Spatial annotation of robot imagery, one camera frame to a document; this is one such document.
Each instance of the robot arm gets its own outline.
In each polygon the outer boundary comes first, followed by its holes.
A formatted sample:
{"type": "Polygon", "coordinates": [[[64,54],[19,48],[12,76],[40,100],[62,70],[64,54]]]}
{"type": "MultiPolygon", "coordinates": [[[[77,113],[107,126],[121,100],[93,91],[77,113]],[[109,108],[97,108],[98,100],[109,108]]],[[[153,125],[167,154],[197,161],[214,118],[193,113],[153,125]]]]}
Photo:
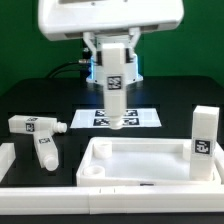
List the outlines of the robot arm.
{"type": "Polygon", "coordinates": [[[92,51],[87,82],[104,89],[112,129],[122,128],[126,85],[141,81],[134,47],[141,33],[175,29],[182,0],[39,0],[39,28],[51,41],[83,38],[92,51]]]}

